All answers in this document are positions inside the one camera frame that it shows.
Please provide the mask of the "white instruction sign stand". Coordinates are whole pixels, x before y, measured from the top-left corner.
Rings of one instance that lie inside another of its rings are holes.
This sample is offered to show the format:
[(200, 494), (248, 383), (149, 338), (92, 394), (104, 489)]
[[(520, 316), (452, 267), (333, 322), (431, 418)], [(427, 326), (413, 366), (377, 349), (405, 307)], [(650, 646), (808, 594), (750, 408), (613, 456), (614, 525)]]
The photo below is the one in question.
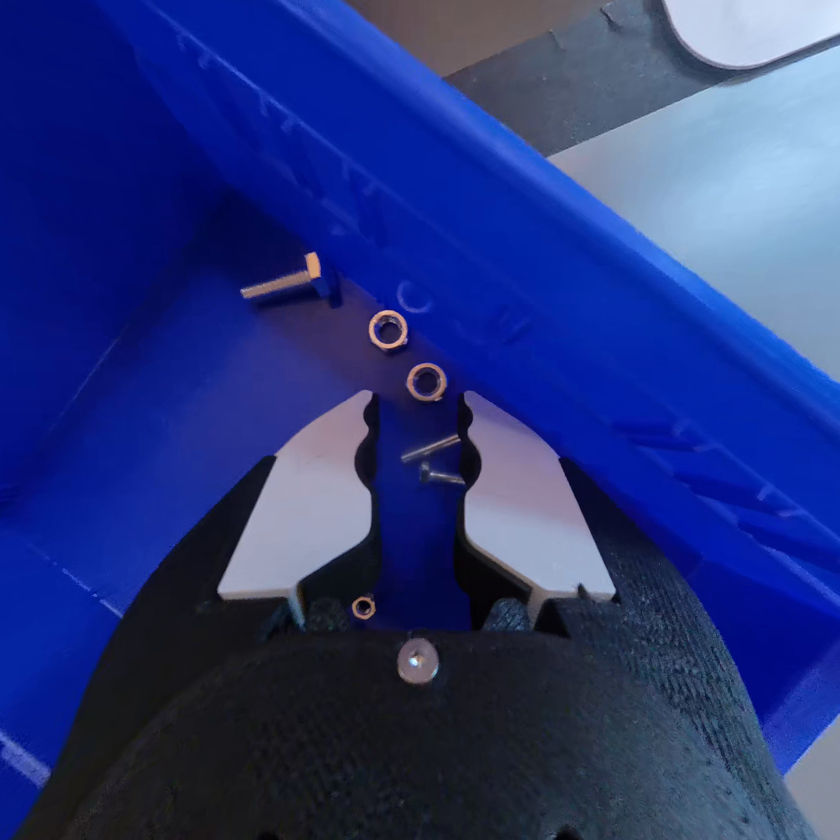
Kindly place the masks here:
[(834, 39), (838, 1), (664, 1), (685, 49), (712, 67), (767, 66)]

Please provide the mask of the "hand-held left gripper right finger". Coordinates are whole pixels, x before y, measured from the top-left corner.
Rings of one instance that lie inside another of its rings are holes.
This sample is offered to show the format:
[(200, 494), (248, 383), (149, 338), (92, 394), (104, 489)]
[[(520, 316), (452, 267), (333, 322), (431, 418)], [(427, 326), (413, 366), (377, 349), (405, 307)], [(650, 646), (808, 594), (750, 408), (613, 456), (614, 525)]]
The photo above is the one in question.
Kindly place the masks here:
[(463, 497), (466, 546), (525, 603), (579, 596), (609, 602), (616, 586), (559, 455), (477, 392), (463, 394), (478, 473)]

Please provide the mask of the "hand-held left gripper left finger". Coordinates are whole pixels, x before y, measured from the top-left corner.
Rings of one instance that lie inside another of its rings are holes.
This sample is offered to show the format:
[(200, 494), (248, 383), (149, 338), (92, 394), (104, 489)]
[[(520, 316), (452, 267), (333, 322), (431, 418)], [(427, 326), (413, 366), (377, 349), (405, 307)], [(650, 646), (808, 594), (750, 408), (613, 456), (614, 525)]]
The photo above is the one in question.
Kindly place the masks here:
[(360, 544), (373, 524), (371, 492), (355, 466), (370, 428), (360, 391), (312, 420), (275, 454), (217, 586), (224, 601), (303, 601), (312, 574)]

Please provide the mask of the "blue plastic bin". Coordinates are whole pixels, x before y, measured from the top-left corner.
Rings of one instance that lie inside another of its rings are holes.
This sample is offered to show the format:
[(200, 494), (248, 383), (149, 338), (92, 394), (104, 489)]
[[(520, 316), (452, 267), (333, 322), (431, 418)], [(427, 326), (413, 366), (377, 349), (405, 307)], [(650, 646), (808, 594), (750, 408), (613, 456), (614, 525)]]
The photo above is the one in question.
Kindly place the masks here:
[[(322, 296), (240, 297), (310, 251)], [(222, 600), (360, 391), (369, 535)], [(465, 392), (611, 601), (467, 548)], [(829, 375), (347, 2), (2, 2), (2, 838), (818, 838), (837, 717)]]

